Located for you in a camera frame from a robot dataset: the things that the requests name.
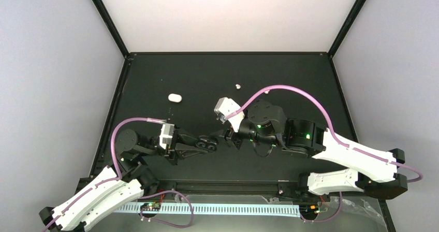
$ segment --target black table surface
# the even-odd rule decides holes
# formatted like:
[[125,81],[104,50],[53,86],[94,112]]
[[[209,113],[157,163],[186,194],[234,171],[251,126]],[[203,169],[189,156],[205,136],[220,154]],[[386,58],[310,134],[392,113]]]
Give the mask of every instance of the black table surface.
[[[114,128],[132,117],[166,119],[193,135],[210,134],[229,124],[216,120],[213,109],[219,98],[229,97],[244,104],[268,85],[285,84],[314,96],[329,113],[336,133],[353,139],[349,117],[343,106],[327,54],[296,53],[137,53],[115,113]],[[183,97],[168,100],[171,93]],[[320,111],[306,98],[286,90],[273,90],[260,98],[281,106],[289,118],[325,125]],[[132,122],[124,128],[151,137],[160,125]],[[111,164],[109,143],[104,159]],[[267,148],[258,148],[265,153]],[[328,172],[344,167],[312,158],[294,158],[280,148],[266,158],[258,157],[251,144],[241,150],[219,147],[217,152],[170,165],[163,157],[145,157],[158,179],[208,181],[295,181],[302,172]]]

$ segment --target white pill-shaped object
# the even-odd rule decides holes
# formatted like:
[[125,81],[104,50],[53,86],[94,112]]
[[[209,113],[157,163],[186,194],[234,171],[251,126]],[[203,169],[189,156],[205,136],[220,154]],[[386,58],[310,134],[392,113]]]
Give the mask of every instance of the white pill-shaped object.
[[181,98],[181,96],[179,94],[169,94],[168,99],[171,102],[179,103],[179,102],[181,102],[182,98]]

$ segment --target black metal frame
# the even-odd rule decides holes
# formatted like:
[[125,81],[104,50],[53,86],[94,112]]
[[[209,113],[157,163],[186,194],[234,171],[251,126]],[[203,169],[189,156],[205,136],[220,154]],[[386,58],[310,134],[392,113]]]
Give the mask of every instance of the black metal frame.
[[[116,86],[116,90],[115,90],[115,93],[113,96],[113,100],[111,102],[111,106],[110,106],[110,110],[109,110],[108,115],[107,115],[107,119],[105,121],[104,130],[103,130],[102,136],[99,140],[97,152],[96,152],[95,158],[93,160],[92,170],[90,172],[91,176],[94,174],[97,174],[100,171],[100,169],[102,169],[102,166],[104,163],[103,153],[104,153],[104,149],[105,149],[105,144],[106,144],[106,141],[109,139],[109,136],[111,133],[112,124],[114,122],[114,115],[117,111],[117,107],[118,107],[118,104],[120,101],[122,90],[123,90],[125,82],[127,80],[128,72],[130,70],[130,66],[131,66],[130,62],[131,62],[131,60],[133,60],[130,57],[130,52],[126,48],[126,46],[122,40],[122,37],[118,33],[118,30],[116,29],[116,27],[115,27],[115,25],[110,17],[110,14],[108,13],[107,9],[105,8],[105,5],[102,2],[102,0],[92,0],[92,1],[95,4],[99,14],[101,15],[105,25],[107,26],[110,34],[113,37],[114,41],[116,42],[117,46],[119,47],[123,57],[125,58],[125,62],[123,64],[122,72],[121,72],[121,75],[119,77],[118,84]],[[329,49],[329,51],[327,53],[328,59],[329,59],[330,64],[332,66],[334,77],[337,81],[338,90],[339,90],[340,96],[341,96],[342,101],[343,101],[343,106],[344,106],[345,112],[349,117],[349,126],[350,126],[350,129],[351,129],[352,134],[354,136],[354,141],[357,141],[357,142],[358,142],[357,135],[355,133],[355,129],[354,129],[352,120],[350,118],[350,114],[349,114],[349,111],[347,108],[346,100],[344,98],[343,91],[342,91],[340,81],[338,79],[338,75],[336,73],[335,65],[334,65],[334,62],[332,61],[332,58],[334,57],[335,53],[337,52],[338,48],[340,47],[341,43],[343,42],[343,39],[346,37],[346,34],[348,33],[350,27],[352,26],[355,18],[359,14],[359,12],[360,12],[360,10],[365,2],[366,2],[366,0],[356,0],[355,1],[354,5],[351,8],[348,16],[346,17],[346,20],[344,21],[339,33],[337,34],[337,37],[335,38],[331,48]],[[267,189],[267,187],[264,186],[264,184],[262,184],[260,187],[261,188],[257,187],[257,190],[253,190],[253,192],[264,193],[264,191],[266,191],[266,189]],[[273,191],[274,190],[270,190],[269,192],[267,192],[267,194],[273,195],[274,194]],[[394,224],[393,224],[393,221],[392,221],[392,218],[390,216],[390,212],[389,212],[389,209],[387,207],[386,201],[379,200],[379,205],[380,205],[383,217],[386,221],[388,231],[390,231],[390,232],[396,231]]]

